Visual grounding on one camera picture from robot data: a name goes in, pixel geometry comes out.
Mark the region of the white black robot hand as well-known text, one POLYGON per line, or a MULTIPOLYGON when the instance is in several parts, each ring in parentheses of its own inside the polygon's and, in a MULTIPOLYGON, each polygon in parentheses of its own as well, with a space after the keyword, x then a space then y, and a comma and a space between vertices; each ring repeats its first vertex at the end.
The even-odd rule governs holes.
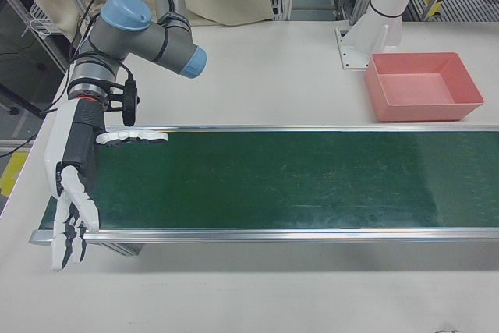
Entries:
POLYGON ((71 260, 83 261, 87 232, 100 228, 97 205, 88 191, 97 169, 96 146, 122 143, 164 143, 166 133, 128 129, 108 132, 104 109, 92 97, 78 97, 62 104, 44 150, 44 167, 51 195, 57 200, 51 240, 51 269, 60 271, 71 260))

